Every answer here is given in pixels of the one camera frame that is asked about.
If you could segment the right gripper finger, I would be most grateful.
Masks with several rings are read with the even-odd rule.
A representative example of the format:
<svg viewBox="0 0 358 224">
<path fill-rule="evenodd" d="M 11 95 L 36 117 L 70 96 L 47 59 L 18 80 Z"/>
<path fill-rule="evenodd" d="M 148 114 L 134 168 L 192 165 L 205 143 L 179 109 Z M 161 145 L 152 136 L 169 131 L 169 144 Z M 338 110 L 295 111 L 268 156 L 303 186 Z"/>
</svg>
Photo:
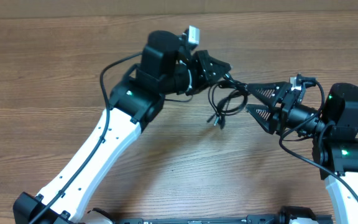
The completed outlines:
<svg viewBox="0 0 358 224">
<path fill-rule="evenodd" d="M 269 108 L 280 103 L 290 90 L 291 84 L 288 82 L 251 83 L 247 86 L 247 91 Z"/>
<path fill-rule="evenodd" d="M 258 122 L 260 127 L 269 134 L 279 130 L 279 108 L 269 108 L 265 105 L 248 104 L 246 111 Z"/>
</svg>

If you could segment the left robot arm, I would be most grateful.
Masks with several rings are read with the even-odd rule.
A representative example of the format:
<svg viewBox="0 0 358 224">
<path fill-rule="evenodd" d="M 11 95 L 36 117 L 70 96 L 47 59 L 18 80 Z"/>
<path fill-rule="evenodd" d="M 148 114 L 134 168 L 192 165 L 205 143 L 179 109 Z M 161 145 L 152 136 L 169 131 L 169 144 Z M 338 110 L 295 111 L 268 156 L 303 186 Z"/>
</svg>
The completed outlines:
<svg viewBox="0 0 358 224">
<path fill-rule="evenodd" d="M 192 96 L 227 77 L 230 65 L 198 50 L 200 32 L 149 34 L 122 80 L 104 92 L 97 126 L 62 171 L 37 195 L 22 193 L 13 205 L 16 223 L 112 223 L 107 212 L 88 203 L 120 155 L 163 108 L 169 94 Z"/>
</svg>

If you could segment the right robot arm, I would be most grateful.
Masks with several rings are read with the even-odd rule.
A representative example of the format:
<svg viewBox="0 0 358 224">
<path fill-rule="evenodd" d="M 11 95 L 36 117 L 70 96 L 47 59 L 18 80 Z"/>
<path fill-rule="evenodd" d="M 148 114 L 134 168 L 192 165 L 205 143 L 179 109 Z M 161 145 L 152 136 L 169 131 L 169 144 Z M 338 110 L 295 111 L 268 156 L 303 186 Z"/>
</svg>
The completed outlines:
<svg viewBox="0 0 358 224">
<path fill-rule="evenodd" d="M 358 223 L 358 86 L 335 83 L 321 94 L 318 109 L 303 105 L 307 88 L 320 87 L 314 78 L 255 83 L 247 91 L 260 104 L 246 110 L 279 146 L 320 172 L 337 223 Z"/>
</svg>

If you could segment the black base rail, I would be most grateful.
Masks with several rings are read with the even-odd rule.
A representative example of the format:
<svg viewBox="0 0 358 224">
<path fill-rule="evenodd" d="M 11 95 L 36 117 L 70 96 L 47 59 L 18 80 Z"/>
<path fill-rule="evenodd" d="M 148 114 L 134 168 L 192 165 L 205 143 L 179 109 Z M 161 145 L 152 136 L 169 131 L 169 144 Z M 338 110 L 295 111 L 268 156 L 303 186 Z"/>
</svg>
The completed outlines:
<svg viewBox="0 0 358 224">
<path fill-rule="evenodd" d="M 331 215 L 315 215 L 309 208 L 283 207 L 276 214 L 248 215 L 246 217 L 229 218 L 168 218 L 143 219 L 123 218 L 113 219 L 105 211 L 94 208 L 88 211 L 80 223 L 86 224 L 279 224 L 279 223 L 318 223 L 333 224 Z"/>
</svg>

